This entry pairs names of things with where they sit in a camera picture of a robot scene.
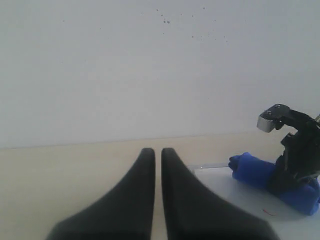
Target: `wall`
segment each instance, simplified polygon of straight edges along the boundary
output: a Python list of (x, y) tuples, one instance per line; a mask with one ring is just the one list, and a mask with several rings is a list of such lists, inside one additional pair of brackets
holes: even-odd
[(315, 117), (319, 9), (2, 0), (0, 148), (251, 132), (274, 103)]

